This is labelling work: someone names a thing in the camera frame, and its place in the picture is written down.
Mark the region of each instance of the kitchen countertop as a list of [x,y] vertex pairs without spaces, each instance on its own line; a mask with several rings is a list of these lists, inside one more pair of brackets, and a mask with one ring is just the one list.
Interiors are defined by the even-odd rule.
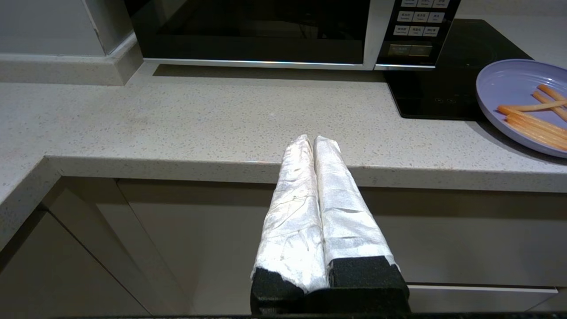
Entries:
[[[563,17],[483,18],[567,67]],[[157,67],[124,87],[0,83],[0,249],[60,176],[275,183],[303,133],[337,140],[359,186],[567,192],[567,160],[403,119],[379,72]]]

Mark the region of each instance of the black glass cooktop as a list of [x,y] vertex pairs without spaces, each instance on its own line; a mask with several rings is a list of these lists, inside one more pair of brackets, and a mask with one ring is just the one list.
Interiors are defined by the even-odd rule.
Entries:
[[402,117],[482,120],[476,76],[486,65],[528,58],[484,20],[455,19],[431,71],[386,71],[384,76]]

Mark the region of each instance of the microwave button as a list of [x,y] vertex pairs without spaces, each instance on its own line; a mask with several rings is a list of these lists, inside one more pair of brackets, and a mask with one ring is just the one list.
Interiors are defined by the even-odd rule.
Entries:
[[439,8],[439,9],[445,9],[445,8],[449,7],[449,1],[450,0],[435,0],[433,2],[433,7]]
[[425,27],[411,26],[409,28],[408,35],[410,36],[422,36],[424,34]]
[[388,51],[389,56],[409,56],[409,52],[412,50],[411,45],[402,44],[391,44],[390,50]]
[[417,0],[401,0],[401,6],[414,8],[417,6]]
[[408,35],[409,26],[396,26],[393,30],[393,35]]
[[439,27],[425,27],[424,36],[436,37],[439,33]]
[[431,45],[412,45],[411,50],[409,50],[409,56],[428,57],[432,49]]
[[400,11],[397,15],[398,22],[411,22],[413,19],[413,11]]
[[413,14],[413,22],[427,22],[429,12],[416,12]]
[[433,0],[418,0],[417,7],[418,8],[431,8],[433,5]]
[[443,22],[443,17],[445,13],[443,12],[431,12],[429,14],[429,19],[427,20],[428,23],[441,23]]

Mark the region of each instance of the microwave control panel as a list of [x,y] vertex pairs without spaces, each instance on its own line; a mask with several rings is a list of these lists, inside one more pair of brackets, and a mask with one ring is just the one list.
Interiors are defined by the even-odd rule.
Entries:
[[377,64],[435,65],[460,0],[396,0]]

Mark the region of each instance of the microwave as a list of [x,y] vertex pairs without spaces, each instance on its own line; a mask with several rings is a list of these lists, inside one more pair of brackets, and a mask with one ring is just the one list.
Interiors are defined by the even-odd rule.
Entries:
[[124,0],[144,60],[434,69],[460,0]]

